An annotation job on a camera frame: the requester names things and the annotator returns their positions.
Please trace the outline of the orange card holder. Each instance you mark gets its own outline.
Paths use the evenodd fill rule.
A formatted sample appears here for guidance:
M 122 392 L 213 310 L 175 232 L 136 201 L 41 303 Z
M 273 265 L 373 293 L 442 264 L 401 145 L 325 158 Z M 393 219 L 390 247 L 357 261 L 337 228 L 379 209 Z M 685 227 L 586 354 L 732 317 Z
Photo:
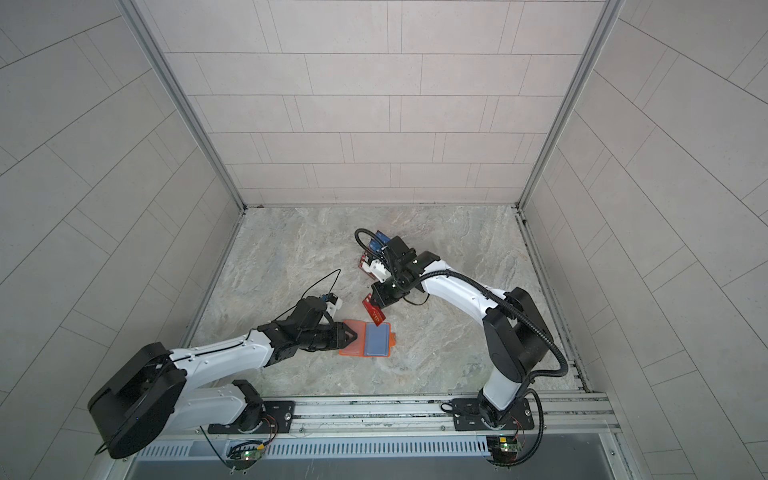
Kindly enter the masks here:
M 357 334 L 357 338 L 339 351 L 342 356 L 387 358 L 396 345 L 395 333 L 388 322 L 376 325 L 360 320 L 345 320 L 344 324 Z

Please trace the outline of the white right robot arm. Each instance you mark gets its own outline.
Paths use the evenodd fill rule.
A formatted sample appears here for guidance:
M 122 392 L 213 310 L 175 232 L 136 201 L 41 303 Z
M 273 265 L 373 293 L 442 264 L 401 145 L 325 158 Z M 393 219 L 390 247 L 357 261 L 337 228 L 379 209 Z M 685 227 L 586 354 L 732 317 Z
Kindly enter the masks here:
M 360 268 L 376 280 L 363 301 L 375 324 L 385 320 L 384 308 L 409 302 L 408 295 L 418 290 L 450 303 L 482 326 L 493 370 L 479 392 L 479 403 L 489 425 L 498 427 L 504 421 L 533 380 L 568 372 L 564 354 L 527 291 L 488 287 L 432 252 L 416 252 L 398 236 L 359 228 L 354 238 L 365 252 Z

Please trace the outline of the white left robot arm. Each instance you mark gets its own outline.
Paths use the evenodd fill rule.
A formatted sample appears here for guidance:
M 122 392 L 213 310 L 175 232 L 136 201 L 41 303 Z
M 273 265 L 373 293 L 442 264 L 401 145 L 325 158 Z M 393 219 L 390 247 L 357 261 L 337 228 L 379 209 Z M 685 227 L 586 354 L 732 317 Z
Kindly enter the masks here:
M 168 349 L 162 343 L 137 351 L 89 400 L 87 409 L 113 459 L 127 458 L 158 436 L 206 425 L 250 433 L 266 419 L 262 397 L 246 380 L 216 381 L 273 366 L 297 351 L 342 350 L 357 339 L 333 314 L 339 299 L 328 294 L 300 299 L 287 318 L 247 334 L 200 347 Z

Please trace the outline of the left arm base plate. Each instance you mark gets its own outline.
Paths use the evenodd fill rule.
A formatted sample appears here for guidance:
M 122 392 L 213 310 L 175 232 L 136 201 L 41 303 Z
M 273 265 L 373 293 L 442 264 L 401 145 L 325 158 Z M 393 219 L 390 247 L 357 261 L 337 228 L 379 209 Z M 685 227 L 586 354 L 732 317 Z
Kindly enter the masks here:
M 289 433 L 295 406 L 294 401 L 265 401 L 259 411 L 248 407 L 232 424 L 211 424 L 206 432 L 214 435 Z

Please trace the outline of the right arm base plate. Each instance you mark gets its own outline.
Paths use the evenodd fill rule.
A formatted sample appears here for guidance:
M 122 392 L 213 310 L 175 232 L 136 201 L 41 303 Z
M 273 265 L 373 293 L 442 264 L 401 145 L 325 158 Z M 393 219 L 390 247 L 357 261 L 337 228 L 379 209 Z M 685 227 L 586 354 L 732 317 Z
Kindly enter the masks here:
M 456 431 L 532 430 L 535 426 L 525 398 L 504 410 L 482 398 L 454 398 L 442 403 L 441 410 L 452 417 Z

